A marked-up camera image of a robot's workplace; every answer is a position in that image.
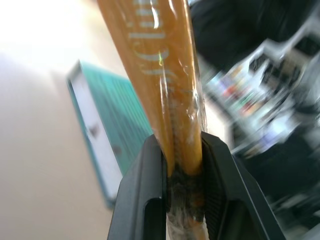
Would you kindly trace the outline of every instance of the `teal book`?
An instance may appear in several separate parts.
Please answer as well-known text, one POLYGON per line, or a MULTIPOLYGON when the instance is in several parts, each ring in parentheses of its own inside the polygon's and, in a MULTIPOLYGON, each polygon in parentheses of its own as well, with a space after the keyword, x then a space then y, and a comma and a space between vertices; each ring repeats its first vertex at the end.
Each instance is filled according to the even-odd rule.
POLYGON ((68 86, 102 190, 117 197, 122 176, 153 134, 130 81, 87 63, 78 63, 68 86))

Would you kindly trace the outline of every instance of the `clear plastic film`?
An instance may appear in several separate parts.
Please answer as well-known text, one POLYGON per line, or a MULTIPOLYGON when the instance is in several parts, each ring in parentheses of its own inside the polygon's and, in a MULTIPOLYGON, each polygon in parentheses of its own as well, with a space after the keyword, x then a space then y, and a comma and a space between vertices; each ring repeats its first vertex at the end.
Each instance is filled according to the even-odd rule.
POLYGON ((98 0, 167 161, 171 240, 204 240, 201 130, 206 128, 186 0, 98 0))

